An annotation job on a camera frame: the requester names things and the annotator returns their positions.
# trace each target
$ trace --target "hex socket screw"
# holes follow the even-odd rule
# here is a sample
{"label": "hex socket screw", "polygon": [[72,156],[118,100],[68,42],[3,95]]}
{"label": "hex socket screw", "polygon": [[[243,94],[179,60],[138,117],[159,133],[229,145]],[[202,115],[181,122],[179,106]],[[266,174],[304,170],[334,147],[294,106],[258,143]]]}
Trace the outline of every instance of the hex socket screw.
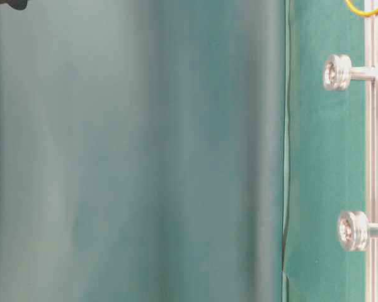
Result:
{"label": "hex socket screw", "polygon": [[378,223],[369,223],[364,212],[342,212],[337,227],[340,244],[348,252],[364,251],[370,238],[378,238]]}
{"label": "hex socket screw", "polygon": [[353,67],[348,55],[330,55],[323,67],[323,87],[343,91],[351,80],[374,81],[375,67]]}

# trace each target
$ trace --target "black object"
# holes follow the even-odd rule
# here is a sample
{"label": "black object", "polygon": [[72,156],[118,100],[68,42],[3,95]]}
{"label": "black object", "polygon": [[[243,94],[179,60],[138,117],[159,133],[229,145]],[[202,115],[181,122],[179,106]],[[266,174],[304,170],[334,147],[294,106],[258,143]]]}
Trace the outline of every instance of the black object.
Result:
{"label": "black object", "polygon": [[0,4],[7,3],[12,8],[22,11],[26,8],[28,4],[28,0],[0,0]]}

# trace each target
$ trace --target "green backdrop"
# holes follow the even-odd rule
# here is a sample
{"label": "green backdrop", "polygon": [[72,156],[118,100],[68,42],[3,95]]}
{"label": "green backdrop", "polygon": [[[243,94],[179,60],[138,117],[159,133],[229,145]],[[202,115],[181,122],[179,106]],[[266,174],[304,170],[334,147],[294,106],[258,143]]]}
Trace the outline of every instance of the green backdrop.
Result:
{"label": "green backdrop", "polygon": [[342,210],[364,210],[364,83],[329,92],[321,78],[332,53],[364,64],[364,20],[343,1],[288,4],[285,300],[364,301],[364,253],[336,237]]}
{"label": "green backdrop", "polygon": [[280,301],[284,17],[0,6],[0,302]]}

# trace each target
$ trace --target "cable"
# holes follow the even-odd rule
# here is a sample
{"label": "cable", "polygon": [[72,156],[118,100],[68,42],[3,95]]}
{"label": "cable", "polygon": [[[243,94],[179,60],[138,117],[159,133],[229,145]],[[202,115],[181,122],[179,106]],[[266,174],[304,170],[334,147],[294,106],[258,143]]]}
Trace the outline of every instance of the cable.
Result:
{"label": "cable", "polygon": [[378,8],[375,8],[372,11],[361,11],[354,6],[354,4],[351,2],[351,0],[345,0],[345,2],[346,2],[346,5],[348,6],[348,8],[350,8],[350,11],[352,11],[353,13],[355,13],[355,14],[361,16],[361,17],[370,17],[370,16],[373,16],[375,14],[378,14]]}

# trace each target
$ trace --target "green fabric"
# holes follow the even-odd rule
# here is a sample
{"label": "green fabric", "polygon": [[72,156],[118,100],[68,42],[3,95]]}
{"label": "green fabric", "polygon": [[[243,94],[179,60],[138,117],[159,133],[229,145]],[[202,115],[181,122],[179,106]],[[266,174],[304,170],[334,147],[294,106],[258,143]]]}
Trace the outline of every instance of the green fabric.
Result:
{"label": "green fabric", "polygon": [[282,6],[0,6],[0,302],[279,300]]}
{"label": "green fabric", "polygon": [[[362,1],[356,1],[362,7]],[[342,210],[364,209],[364,83],[325,91],[331,53],[364,64],[364,20],[343,1],[289,0],[286,301],[364,301],[364,253],[336,237]]]}

